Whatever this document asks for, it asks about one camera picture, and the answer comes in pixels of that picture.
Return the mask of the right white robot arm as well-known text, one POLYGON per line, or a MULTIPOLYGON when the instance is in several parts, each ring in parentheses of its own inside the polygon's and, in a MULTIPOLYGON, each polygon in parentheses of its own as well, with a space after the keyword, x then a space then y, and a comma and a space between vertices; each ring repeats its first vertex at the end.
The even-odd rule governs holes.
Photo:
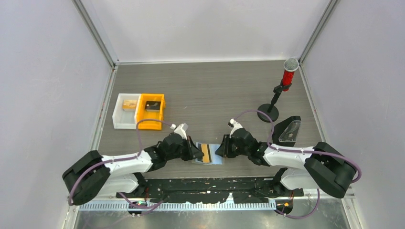
POLYGON ((257 141, 245 128, 224 135, 215 153, 225 158, 244 155, 258 166, 285 168, 272 184, 279 196, 297 188, 316 188, 331 197, 343 198, 362 174, 357 164, 325 142, 305 148, 280 146, 257 141))

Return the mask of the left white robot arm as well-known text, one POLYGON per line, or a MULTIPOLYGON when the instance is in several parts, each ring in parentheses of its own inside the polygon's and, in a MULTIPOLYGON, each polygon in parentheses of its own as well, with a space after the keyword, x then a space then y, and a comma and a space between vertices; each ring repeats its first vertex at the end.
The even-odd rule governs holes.
POLYGON ((157 144, 146 147, 138 153, 106 156, 98 150, 92 150, 70 166, 62 175, 69 191, 68 204, 83 205, 102 191, 112 192, 112 180, 117 177, 131 177, 128 188, 119 185, 114 190, 142 197, 146 193, 146 184, 137 179, 137 173, 158 170, 169 160, 180 158, 183 161, 200 159, 204 153, 194 144, 190 136, 171 133, 157 144))

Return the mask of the orange credit card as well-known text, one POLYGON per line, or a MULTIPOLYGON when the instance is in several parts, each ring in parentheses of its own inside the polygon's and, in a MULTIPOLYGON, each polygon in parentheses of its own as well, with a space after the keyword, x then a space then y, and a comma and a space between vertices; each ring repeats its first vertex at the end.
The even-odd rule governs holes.
POLYGON ((201 144, 201 151, 203 152, 203 157, 201 158, 201 162, 208 164, 211 163, 211 151, 208 144, 201 144))

